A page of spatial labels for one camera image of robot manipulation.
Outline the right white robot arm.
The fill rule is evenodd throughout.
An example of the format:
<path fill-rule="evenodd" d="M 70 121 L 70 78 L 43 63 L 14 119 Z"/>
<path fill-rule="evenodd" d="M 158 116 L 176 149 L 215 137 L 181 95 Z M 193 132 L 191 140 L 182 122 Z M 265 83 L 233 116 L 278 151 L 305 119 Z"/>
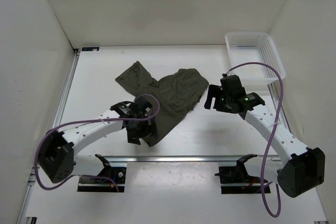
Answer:
<path fill-rule="evenodd" d="M 325 154 L 316 147 L 309 148 L 284 126 L 275 122 L 275 115 L 256 93 L 246 93 L 237 75 L 224 76 L 221 84 L 209 85 L 205 109 L 238 114 L 271 143 L 281 164 L 267 162 L 256 154 L 248 154 L 236 162 L 231 176 L 242 182 L 263 177 L 276 183 L 283 192 L 295 198 L 324 182 Z"/>

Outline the olive green shorts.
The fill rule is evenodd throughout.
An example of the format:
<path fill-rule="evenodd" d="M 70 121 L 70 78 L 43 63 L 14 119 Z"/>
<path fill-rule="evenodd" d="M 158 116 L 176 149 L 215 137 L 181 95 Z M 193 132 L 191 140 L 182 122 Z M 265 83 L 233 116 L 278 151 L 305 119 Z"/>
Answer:
<path fill-rule="evenodd" d="M 200 102 L 209 85 L 194 68 L 179 69 L 174 74 L 156 80 L 138 61 L 116 77 L 115 81 L 135 97 L 149 94 L 150 96 L 145 98 L 153 102 L 154 106 L 156 102 L 152 97 L 159 101 L 160 111 L 155 118 L 157 136 L 144 138 L 149 147 L 163 140 L 184 120 Z"/>

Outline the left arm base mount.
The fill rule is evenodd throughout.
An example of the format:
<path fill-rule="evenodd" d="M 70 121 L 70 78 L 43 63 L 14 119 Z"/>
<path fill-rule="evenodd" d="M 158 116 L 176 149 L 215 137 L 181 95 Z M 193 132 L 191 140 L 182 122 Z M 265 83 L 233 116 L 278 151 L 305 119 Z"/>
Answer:
<path fill-rule="evenodd" d="M 77 192 L 123 193 L 127 166 L 125 164 L 111 165 L 105 157 L 99 154 L 95 155 L 95 157 L 103 168 L 97 174 L 81 175 L 78 180 Z"/>

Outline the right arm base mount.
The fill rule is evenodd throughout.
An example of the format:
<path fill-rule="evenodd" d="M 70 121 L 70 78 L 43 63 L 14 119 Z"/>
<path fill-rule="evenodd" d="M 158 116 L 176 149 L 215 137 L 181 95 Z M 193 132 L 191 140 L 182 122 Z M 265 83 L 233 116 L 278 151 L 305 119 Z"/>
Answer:
<path fill-rule="evenodd" d="M 248 154 L 236 161 L 234 166 L 220 166 L 218 173 L 214 176 L 219 177 L 222 195 L 235 194 L 260 194 L 260 173 L 250 176 L 244 167 L 250 159 L 256 159 L 256 154 Z"/>

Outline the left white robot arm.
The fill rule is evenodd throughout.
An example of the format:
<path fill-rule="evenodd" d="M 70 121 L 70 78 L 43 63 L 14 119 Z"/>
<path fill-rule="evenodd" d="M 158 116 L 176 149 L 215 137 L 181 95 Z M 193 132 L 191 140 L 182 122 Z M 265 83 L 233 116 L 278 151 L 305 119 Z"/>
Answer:
<path fill-rule="evenodd" d="M 157 138 L 156 116 L 160 103 L 152 95 L 141 95 L 134 101 L 122 101 L 92 120 L 73 121 L 49 130 L 39 143 L 34 166 L 42 168 L 53 189 L 74 176 L 113 183 L 109 162 L 100 154 L 80 152 L 107 135 L 125 130 L 127 141 L 139 145 L 148 137 Z"/>

